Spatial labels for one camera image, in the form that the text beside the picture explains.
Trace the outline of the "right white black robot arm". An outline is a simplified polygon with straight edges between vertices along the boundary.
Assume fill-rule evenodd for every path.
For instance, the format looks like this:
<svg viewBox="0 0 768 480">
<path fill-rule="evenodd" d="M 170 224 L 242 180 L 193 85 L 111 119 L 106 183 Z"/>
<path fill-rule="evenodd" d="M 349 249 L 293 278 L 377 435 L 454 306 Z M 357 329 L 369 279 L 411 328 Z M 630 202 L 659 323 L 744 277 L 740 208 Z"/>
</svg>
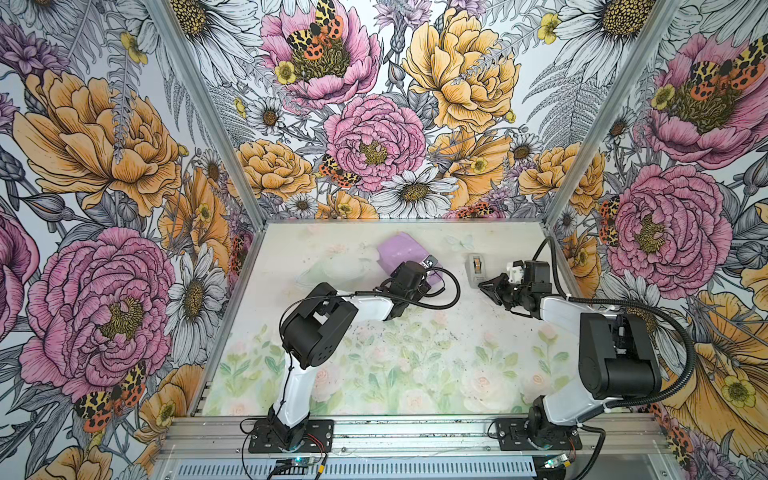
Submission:
<svg viewBox="0 0 768 480">
<path fill-rule="evenodd" d="M 478 289 L 507 311 L 520 307 L 578 337 L 578 376 L 557 392 L 536 398 L 525 423 L 504 427 L 498 420 L 500 441 L 524 436 L 537 449 L 566 448 L 577 427 L 604 413 L 612 402 L 661 392 L 661 373 L 645 321 L 554 293 L 548 263 L 515 261 L 505 273 L 480 282 Z"/>
</svg>

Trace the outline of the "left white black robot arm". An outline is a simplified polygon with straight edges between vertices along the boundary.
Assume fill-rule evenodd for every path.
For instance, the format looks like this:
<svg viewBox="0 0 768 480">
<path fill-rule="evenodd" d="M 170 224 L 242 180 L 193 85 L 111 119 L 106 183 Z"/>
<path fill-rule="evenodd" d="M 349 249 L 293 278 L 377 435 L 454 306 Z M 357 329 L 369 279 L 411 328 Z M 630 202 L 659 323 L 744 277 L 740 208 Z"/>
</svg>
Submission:
<svg viewBox="0 0 768 480">
<path fill-rule="evenodd" d="M 250 454 L 328 454 L 335 422 L 312 417 L 312 391 L 320 367 L 332 358 L 350 327 L 397 319 L 410 306 L 448 310 L 460 296 L 461 286 L 453 273 L 411 260 L 370 290 L 345 292 L 327 282 L 316 285 L 281 316 L 286 371 L 267 415 L 254 419 L 244 449 Z"/>
</svg>

